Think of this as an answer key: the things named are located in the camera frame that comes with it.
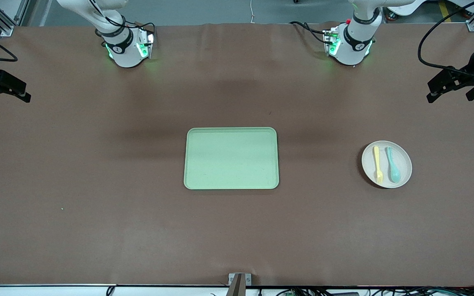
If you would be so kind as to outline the beige round plate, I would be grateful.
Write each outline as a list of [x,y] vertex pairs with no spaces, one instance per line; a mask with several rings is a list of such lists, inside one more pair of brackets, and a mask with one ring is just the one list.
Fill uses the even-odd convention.
[[[383,182],[382,184],[377,184],[376,182],[376,166],[374,161],[374,146],[378,146],[380,148],[380,160],[381,160],[381,170],[383,172]],[[393,159],[397,165],[397,168],[400,170],[401,173],[401,180],[398,183],[393,183],[389,176],[389,162],[387,159],[386,147],[393,148]],[[394,189],[397,187],[402,187],[405,185],[412,175],[412,162],[407,154],[407,152],[400,147],[399,145],[389,142],[389,141],[376,141],[370,143],[363,151],[361,156],[361,165],[363,168],[364,173],[366,176],[375,183],[377,186],[387,188],[387,189]]]

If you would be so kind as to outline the light blue plastic spoon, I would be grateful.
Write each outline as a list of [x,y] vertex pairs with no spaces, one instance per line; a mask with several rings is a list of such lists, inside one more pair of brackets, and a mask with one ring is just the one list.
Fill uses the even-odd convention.
[[386,153],[390,172],[389,178],[393,183],[398,183],[401,180],[401,173],[393,159],[393,148],[386,147]]

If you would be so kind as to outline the yellow plastic fork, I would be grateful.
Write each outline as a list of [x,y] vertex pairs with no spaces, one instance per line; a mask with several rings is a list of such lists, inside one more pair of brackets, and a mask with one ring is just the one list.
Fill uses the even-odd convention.
[[378,146],[374,146],[374,161],[375,161],[375,168],[376,168],[376,182],[377,184],[382,184],[384,176],[381,170],[381,160],[380,160],[380,148]]

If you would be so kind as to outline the brown table cover mat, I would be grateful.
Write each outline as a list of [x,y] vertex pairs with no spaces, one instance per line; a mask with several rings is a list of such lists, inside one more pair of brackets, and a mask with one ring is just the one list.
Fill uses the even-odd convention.
[[[133,69],[93,28],[18,28],[0,69],[32,99],[0,95],[0,284],[474,285],[474,101],[427,102],[429,28],[384,24],[348,67],[292,25],[160,27]],[[275,129],[278,187],[184,186],[187,132],[219,126]],[[409,155],[402,187],[364,173],[376,141]]]

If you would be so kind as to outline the light green plastic tray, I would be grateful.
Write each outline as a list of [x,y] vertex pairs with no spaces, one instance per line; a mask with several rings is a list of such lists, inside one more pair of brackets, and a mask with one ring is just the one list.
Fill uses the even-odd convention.
[[183,184],[190,190],[272,190],[279,174],[272,127],[197,127],[187,133]]

